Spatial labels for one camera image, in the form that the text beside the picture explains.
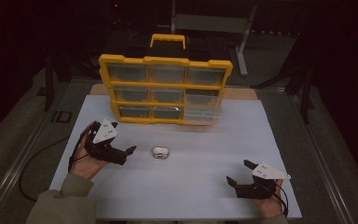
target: hand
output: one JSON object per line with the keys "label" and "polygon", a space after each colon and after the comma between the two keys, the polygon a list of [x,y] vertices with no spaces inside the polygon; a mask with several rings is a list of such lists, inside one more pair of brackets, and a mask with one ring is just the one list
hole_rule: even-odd
{"label": "hand", "polygon": [[[275,194],[279,197],[281,197],[282,182],[281,179],[276,180],[279,187],[276,187]],[[263,218],[277,217],[283,214],[282,203],[275,196],[263,200],[252,199],[252,202],[255,203]]]}
{"label": "hand", "polygon": [[84,157],[78,161],[75,161],[72,164],[71,170],[69,173],[73,175],[80,175],[87,179],[92,179],[94,176],[100,172],[104,166],[109,163],[108,161],[100,161],[92,158],[87,150],[84,148],[86,143],[86,139],[89,137],[89,133],[86,133],[81,140],[79,147],[77,148],[76,154],[74,156],[74,160]]}

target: small metal object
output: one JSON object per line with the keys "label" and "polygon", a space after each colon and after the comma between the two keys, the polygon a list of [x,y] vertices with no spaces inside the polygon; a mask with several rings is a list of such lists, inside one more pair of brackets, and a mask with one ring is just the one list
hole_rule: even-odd
{"label": "small metal object", "polygon": [[155,159],[165,160],[170,156],[170,150],[167,147],[153,147],[152,154]]}

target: dark background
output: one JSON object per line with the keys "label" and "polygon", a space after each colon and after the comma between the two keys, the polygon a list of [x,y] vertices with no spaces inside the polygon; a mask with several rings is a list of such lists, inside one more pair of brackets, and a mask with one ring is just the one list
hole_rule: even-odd
{"label": "dark background", "polygon": [[[222,1],[177,2],[186,13],[241,14],[240,7]],[[90,60],[103,52],[112,31],[153,33],[157,23],[170,24],[170,14],[170,1],[164,0],[1,0],[0,121],[32,86],[47,55],[58,64],[60,80],[68,81],[74,75],[70,61],[92,68]],[[294,36],[301,31],[282,70],[315,64],[312,84],[358,163],[358,1],[263,1],[253,30]]]}

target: yellow organizer box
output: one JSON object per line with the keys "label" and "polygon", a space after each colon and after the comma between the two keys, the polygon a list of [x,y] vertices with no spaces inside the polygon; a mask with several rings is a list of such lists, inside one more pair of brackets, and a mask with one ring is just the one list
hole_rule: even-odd
{"label": "yellow organizer box", "polygon": [[[183,35],[153,35],[150,48],[156,40],[186,47]],[[99,62],[117,120],[135,123],[214,124],[232,71],[222,60],[103,54]]]}

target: organizer handle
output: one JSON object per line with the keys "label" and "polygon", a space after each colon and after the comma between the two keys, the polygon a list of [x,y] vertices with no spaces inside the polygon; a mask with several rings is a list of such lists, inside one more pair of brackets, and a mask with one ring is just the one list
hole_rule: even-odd
{"label": "organizer handle", "polygon": [[182,41],[183,49],[186,49],[186,42],[184,35],[161,35],[161,34],[153,34],[152,40],[150,42],[150,48],[153,48],[153,43],[155,40],[159,41]]}

